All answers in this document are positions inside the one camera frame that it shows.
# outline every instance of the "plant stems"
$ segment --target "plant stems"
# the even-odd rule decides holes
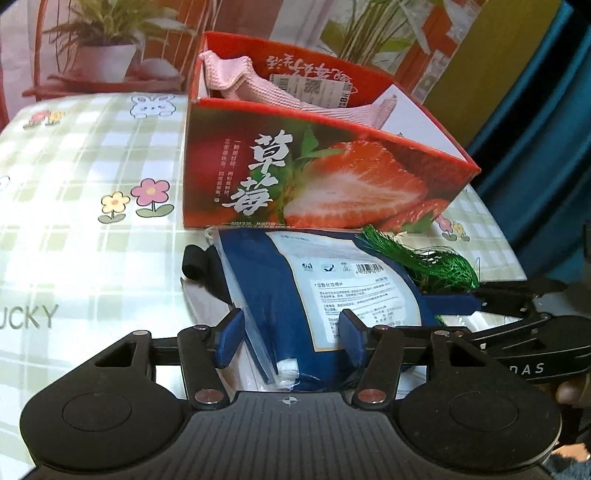
[[[354,43],[355,35],[358,33],[358,27],[361,22],[365,20],[365,17],[369,14],[369,8],[371,3],[368,3],[363,10],[363,13],[359,16],[359,18],[353,23],[353,26],[348,30],[345,36],[345,42],[343,45],[343,50],[339,54],[340,59],[348,60],[349,57],[349,50],[351,48],[351,44]]]
[[[353,23],[355,23],[355,15],[356,15],[356,10],[357,10],[357,0],[352,0],[353,2],[353,8],[351,11],[351,19],[349,20],[349,25],[347,25],[347,32],[349,32],[351,30],[351,28],[353,27]]]
[[[379,51],[379,49],[382,48],[382,46],[392,37],[392,35],[394,35],[394,32],[396,32],[396,30],[404,24],[403,23],[403,24],[399,25],[396,29],[394,29],[394,31],[392,33],[385,35],[387,28],[391,26],[392,20],[396,17],[396,15],[400,12],[400,10],[401,10],[400,5],[398,3],[396,3],[394,6],[394,9],[392,10],[391,15],[384,22],[384,25],[382,26],[380,32],[375,37],[374,42],[371,45],[371,48],[368,49],[368,56],[367,56],[367,58],[365,58],[364,63],[370,63],[374,59],[374,57],[375,57],[376,53]]]
[[[359,42],[358,50],[356,53],[355,62],[356,63],[365,63],[364,53],[368,47],[368,44],[371,42],[371,38],[375,35],[375,32],[378,28],[379,22],[384,16],[385,10],[388,8],[388,4],[378,4],[375,5],[374,14],[371,16],[371,19],[368,21],[369,25],[365,25],[365,35],[363,36],[362,41]]]
[[[350,53],[347,60],[353,63],[358,63],[361,50],[365,45],[368,35],[371,35],[371,29],[374,25],[378,11],[379,5],[373,4],[371,2],[365,7],[365,12],[367,12],[367,15],[363,19],[363,23],[357,25],[357,31],[355,32],[356,35],[352,38]]]

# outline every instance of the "red cardboard box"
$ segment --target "red cardboard box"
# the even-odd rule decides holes
[[[207,32],[201,51],[248,56],[257,74],[346,82],[348,107],[395,95],[381,130],[190,89],[184,225],[360,228],[428,225],[480,172],[464,149],[383,72],[268,40]]]

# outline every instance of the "pink flower print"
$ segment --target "pink flower print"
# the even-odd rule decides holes
[[[150,208],[140,208],[135,211],[140,217],[163,217],[174,210],[174,205],[167,203],[156,208],[157,203],[168,201],[170,183],[166,180],[154,181],[153,179],[143,179],[137,187],[131,189],[131,196],[136,197],[136,202],[140,207],[150,205]]]
[[[34,122],[42,122],[50,115],[51,115],[51,112],[49,110],[41,110],[40,112],[36,112],[36,113],[32,114],[31,120]]]
[[[137,203],[140,207],[145,207],[154,203],[165,203],[168,201],[170,183],[166,180],[154,181],[152,179],[143,179],[137,187],[131,189],[131,196],[137,197]]]
[[[435,219],[435,221],[439,225],[439,228],[441,229],[442,232],[453,233],[453,227],[452,227],[451,221],[449,221],[443,215],[439,215]]]

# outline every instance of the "table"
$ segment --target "table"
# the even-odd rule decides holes
[[[175,336],[195,322],[181,289],[181,259],[187,244],[207,240],[203,231],[185,230],[181,214],[187,98],[170,99],[171,115],[135,118],[131,96],[37,103],[0,135],[2,480],[33,464],[18,430],[33,394],[133,330]],[[131,192],[143,179],[169,183],[165,215],[137,213]],[[114,192],[129,201],[122,205]],[[102,200],[113,199],[115,210],[103,213]],[[482,280],[525,278],[471,187],[427,233],[403,241],[449,245]],[[197,313],[216,323],[223,308],[204,302]],[[504,322],[482,314],[455,320],[472,328]],[[158,371],[158,382],[182,395],[180,371],[169,368]]]

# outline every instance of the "pink cloth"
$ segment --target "pink cloth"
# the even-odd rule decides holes
[[[205,84],[211,90],[219,90],[224,98],[268,103],[321,113],[366,127],[382,128],[396,106],[396,97],[385,99],[379,105],[363,105],[354,108],[322,108],[302,102],[284,92],[278,86],[259,77],[249,57],[222,60],[212,51],[200,56],[205,68]]]

